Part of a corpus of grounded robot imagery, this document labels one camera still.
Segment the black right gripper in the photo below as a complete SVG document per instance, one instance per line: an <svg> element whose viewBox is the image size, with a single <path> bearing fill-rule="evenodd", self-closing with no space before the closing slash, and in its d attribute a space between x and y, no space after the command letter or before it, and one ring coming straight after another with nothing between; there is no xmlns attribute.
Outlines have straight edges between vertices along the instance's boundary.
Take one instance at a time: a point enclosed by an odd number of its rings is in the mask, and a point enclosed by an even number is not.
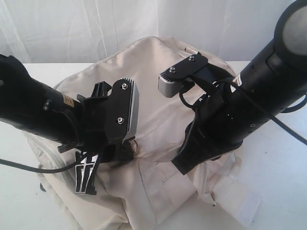
<svg viewBox="0 0 307 230"><path fill-rule="evenodd" d="M194 104L189 104L183 95L193 86L186 82L179 91L182 103L195 114L172 160L183 175L200 163L214 161L242 145L242 108L231 98L239 93L238 90L232 92L231 88L238 85L230 79L219 80L212 84L211 94L204 94Z"/></svg>

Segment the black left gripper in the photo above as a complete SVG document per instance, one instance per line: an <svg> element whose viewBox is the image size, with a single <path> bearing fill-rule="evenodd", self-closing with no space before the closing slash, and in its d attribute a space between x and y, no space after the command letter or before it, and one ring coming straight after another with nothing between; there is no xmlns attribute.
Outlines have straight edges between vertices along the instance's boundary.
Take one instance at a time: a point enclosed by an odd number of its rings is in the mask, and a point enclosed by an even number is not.
<svg viewBox="0 0 307 230"><path fill-rule="evenodd" d="M78 121L80 141L77 144L61 146L59 152L77 148L75 153L75 193L96 194L94 180L101 163L131 161L134 155L122 149L122 141L110 141L105 133L107 100L112 86L102 81L95 84L91 97L77 95L81 105L81 118Z"/></svg>

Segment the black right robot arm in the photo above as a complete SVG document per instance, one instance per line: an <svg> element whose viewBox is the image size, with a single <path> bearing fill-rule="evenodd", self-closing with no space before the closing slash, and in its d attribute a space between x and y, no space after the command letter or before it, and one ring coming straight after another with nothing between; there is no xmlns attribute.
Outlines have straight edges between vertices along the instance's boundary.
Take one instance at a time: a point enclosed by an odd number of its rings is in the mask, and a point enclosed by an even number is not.
<svg viewBox="0 0 307 230"><path fill-rule="evenodd" d="M203 95L193 104L186 103L195 116L172 160L182 174L238 149L247 136L270 120L306 143L305 138L276 118L306 104L306 1L297 0L287 7L277 22L273 39L237 76L197 53L161 74L158 89L165 97L182 97L195 85Z"/></svg>

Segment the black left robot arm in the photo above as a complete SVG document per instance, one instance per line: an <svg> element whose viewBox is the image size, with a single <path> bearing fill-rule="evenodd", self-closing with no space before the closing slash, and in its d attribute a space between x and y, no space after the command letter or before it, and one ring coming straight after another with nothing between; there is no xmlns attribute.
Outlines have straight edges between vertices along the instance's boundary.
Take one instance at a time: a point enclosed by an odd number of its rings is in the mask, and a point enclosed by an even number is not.
<svg viewBox="0 0 307 230"><path fill-rule="evenodd" d="M133 160L138 98L135 82L122 78L72 99L33 79L15 57L0 57L1 121L59 143L59 153L75 150L77 194L96 194L99 164Z"/></svg>

